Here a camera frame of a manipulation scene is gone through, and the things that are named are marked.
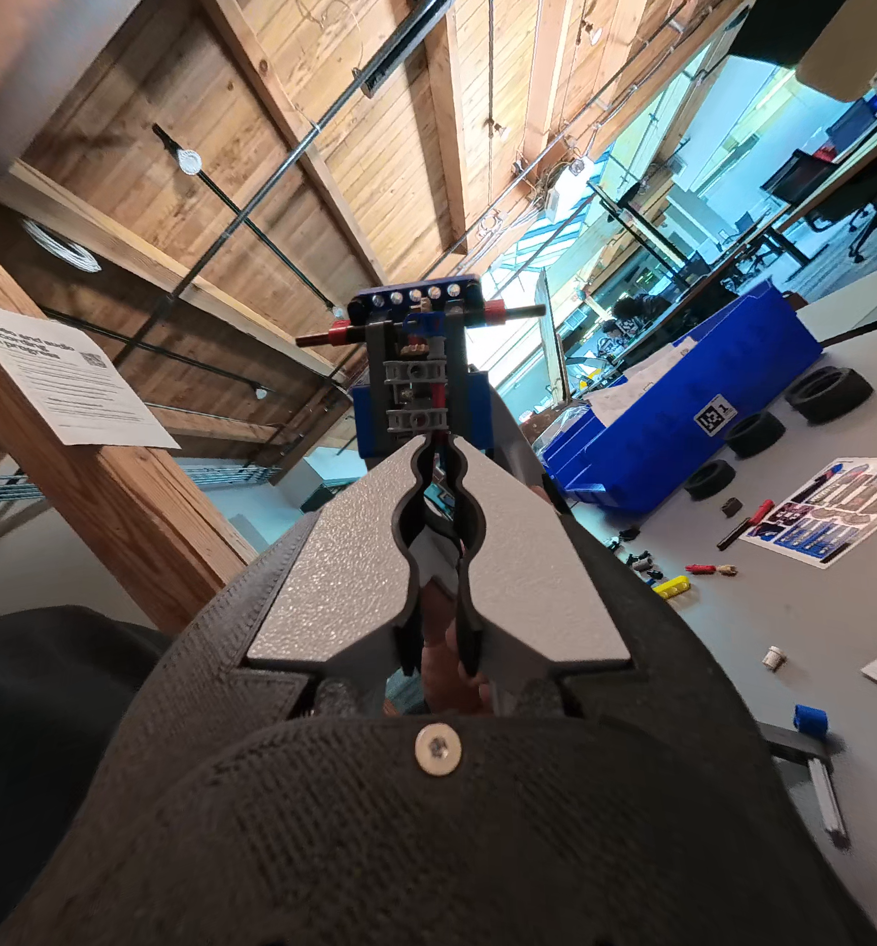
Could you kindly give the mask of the blue storage bin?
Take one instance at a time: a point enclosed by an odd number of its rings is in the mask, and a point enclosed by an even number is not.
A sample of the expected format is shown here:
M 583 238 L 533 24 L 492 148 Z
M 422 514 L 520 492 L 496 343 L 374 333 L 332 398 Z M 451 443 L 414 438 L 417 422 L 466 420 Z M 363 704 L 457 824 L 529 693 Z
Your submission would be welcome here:
M 540 461 L 565 496 L 646 514 L 707 462 L 746 417 L 768 407 L 822 354 L 770 281 L 678 339 L 696 346 L 608 428 L 589 414 Z

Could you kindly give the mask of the black lego tire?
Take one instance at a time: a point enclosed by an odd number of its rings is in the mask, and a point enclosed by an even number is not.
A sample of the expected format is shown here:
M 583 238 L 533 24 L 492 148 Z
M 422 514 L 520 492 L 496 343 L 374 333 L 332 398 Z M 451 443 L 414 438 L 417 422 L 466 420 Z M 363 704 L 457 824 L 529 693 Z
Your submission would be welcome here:
M 734 455 L 749 459 L 776 444 L 787 428 L 772 412 L 762 410 L 752 414 L 725 434 L 724 442 Z
M 723 459 L 710 460 L 684 483 L 683 489 L 694 502 L 710 499 L 736 479 L 737 470 Z
M 873 393 L 873 386 L 855 369 L 827 365 L 798 379 L 785 400 L 809 424 L 822 425 L 858 408 Z

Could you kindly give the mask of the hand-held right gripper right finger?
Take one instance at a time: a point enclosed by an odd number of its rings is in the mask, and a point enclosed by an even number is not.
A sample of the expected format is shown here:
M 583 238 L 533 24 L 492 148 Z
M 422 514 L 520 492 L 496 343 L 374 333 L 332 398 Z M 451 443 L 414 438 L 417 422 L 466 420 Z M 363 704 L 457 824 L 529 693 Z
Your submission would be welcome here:
M 469 676 L 619 669 L 631 653 L 567 520 L 464 438 L 447 444 L 455 495 L 456 640 Z

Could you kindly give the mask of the person's left hand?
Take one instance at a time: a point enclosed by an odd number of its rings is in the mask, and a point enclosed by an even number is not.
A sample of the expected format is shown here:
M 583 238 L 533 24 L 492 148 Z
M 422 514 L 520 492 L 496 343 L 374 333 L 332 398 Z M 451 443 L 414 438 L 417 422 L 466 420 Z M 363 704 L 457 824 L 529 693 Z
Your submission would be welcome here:
M 421 586 L 421 685 L 432 715 L 492 714 L 492 688 L 468 676 L 458 655 L 456 597 L 437 578 Z

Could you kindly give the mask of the black axle with red end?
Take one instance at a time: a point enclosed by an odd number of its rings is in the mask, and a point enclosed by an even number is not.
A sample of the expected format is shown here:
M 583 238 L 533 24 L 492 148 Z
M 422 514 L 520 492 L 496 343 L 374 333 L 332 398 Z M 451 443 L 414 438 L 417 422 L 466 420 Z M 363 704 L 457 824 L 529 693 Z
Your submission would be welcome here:
M 741 538 L 747 531 L 754 528 L 767 516 L 776 506 L 773 500 L 764 501 L 751 515 L 734 527 L 725 538 L 716 543 L 716 550 L 725 551 L 734 542 Z

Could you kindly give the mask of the white paper notice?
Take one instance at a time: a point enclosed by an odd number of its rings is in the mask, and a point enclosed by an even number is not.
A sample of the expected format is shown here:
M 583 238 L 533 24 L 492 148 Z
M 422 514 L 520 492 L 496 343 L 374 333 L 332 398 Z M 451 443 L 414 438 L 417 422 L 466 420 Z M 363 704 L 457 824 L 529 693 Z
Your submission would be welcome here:
M 82 331 L 0 308 L 0 366 L 65 445 L 179 444 Z

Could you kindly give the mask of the black office chair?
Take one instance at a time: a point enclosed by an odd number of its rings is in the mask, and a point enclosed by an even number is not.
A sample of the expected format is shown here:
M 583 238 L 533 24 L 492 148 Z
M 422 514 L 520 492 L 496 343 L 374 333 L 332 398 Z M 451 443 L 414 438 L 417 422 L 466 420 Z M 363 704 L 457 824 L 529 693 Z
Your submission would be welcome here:
M 872 210 L 871 219 L 848 250 L 848 256 L 853 262 L 862 263 L 864 257 L 860 250 L 877 229 L 877 158 L 809 211 L 807 223 L 818 233 L 844 218 L 853 219 L 868 208 Z

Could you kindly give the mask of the person's black top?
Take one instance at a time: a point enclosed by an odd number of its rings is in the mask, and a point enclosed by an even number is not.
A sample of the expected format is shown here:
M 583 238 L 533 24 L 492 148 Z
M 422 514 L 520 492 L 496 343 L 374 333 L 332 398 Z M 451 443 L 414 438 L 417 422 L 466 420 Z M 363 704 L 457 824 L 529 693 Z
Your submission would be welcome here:
M 78 606 L 0 616 L 0 925 L 53 856 L 171 642 Z

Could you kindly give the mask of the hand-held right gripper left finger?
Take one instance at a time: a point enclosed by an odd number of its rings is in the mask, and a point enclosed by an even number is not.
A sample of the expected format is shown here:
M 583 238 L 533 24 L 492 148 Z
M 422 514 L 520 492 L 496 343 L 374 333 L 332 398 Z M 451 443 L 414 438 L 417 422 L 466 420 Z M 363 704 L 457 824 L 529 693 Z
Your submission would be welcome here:
M 421 666 L 420 567 L 433 471 L 414 436 L 324 505 L 246 652 L 249 664 L 318 676 L 406 675 Z

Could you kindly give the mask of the red axle with grey connectors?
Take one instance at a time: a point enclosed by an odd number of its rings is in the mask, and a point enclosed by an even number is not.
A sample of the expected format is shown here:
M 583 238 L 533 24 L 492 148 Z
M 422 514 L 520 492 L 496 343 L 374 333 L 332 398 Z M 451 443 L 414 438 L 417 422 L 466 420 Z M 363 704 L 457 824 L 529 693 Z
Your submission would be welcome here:
M 404 440 L 449 431 L 446 361 L 385 361 L 386 432 Z

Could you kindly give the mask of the lego chassis assembly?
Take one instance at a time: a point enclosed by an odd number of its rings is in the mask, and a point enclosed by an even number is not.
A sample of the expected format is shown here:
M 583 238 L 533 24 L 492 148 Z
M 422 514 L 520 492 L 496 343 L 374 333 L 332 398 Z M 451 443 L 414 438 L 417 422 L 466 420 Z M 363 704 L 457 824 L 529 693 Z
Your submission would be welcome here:
M 398 440 L 386 432 L 385 361 L 446 361 L 449 431 L 435 435 L 463 438 L 486 454 L 493 452 L 492 409 L 486 372 L 471 371 L 467 333 L 509 322 L 539 320 L 544 304 L 508 307 L 501 299 L 486 300 L 480 280 L 472 275 L 449 276 L 375 287 L 356 294 L 347 316 L 319 333 L 297 337 L 299 348 L 361 346 L 368 378 L 351 388 L 355 443 L 369 465 L 379 463 L 412 437 Z

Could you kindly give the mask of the wooden post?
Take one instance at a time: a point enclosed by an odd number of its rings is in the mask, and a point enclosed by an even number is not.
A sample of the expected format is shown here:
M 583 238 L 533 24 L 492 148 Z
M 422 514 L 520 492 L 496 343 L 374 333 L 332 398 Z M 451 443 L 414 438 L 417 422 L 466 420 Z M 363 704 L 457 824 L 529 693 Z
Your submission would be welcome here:
M 60 443 L 1 366 L 0 447 L 168 636 L 257 557 L 169 453 Z

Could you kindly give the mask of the pile of small dark pins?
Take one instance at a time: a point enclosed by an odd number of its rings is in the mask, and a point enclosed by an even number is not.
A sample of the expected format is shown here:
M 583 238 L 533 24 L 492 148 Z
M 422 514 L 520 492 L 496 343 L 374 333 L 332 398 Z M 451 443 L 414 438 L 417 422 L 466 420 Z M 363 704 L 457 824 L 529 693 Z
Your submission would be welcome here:
M 641 529 L 637 526 L 628 526 L 618 531 L 612 538 L 603 542 L 607 550 L 622 557 L 621 560 L 627 569 L 636 574 L 644 584 L 659 585 L 666 578 L 654 561 L 649 550 L 633 550 L 636 539 L 641 537 Z

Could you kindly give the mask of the black sprinkler pipe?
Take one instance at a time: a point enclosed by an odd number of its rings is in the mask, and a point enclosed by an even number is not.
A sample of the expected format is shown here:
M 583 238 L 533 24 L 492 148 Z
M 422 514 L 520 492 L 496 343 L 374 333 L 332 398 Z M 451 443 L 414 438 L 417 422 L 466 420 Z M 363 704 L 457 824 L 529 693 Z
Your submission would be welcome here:
M 158 123 L 154 123 L 151 126 L 151 130 L 153 134 L 160 139 L 162 147 L 172 156 L 172 159 L 175 160 L 183 174 L 198 178 L 226 208 L 235 214 L 240 212 L 240 207 L 232 201 L 228 194 L 203 170 L 203 162 L 198 152 L 190 148 L 183 148 Z M 337 309 L 335 302 L 320 290 L 314 284 L 314 281 L 308 277 L 255 222 L 246 219 L 243 222 L 243 226 L 255 236 L 259 243 L 266 247 L 271 254 L 290 270 L 303 286 L 310 290 L 310 292 L 324 304 L 328 311 L 334 312 Z

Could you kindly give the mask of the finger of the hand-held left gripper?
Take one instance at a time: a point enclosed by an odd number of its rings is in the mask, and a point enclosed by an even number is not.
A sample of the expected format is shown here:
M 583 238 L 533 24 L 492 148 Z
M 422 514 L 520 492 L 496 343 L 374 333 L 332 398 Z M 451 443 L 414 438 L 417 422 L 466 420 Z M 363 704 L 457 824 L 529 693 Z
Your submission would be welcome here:
M 494 388 L 490 388 L 490 398 L 494 462 L 548 500 L 558 514 L 570 514 L 563 495 L 545 472 L 519 424 Z

